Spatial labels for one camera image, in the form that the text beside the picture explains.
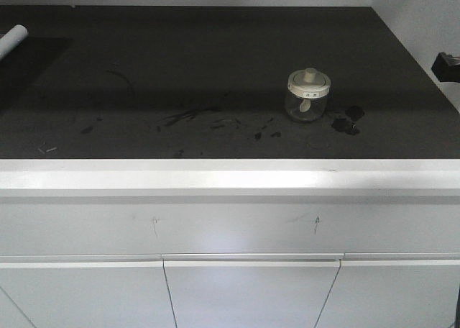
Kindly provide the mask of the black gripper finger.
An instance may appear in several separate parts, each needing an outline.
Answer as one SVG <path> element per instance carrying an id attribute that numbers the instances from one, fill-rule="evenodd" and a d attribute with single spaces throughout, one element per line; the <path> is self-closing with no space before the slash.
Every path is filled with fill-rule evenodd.
<path id="1" fill-rule="evenodd" d="M 459 83 L 460 82 L 460 64 L 459 57 L 446 54 L 444 52 L 437 54 L 436 59 L 431 66 L 434 76 L 442 83 Z"/>

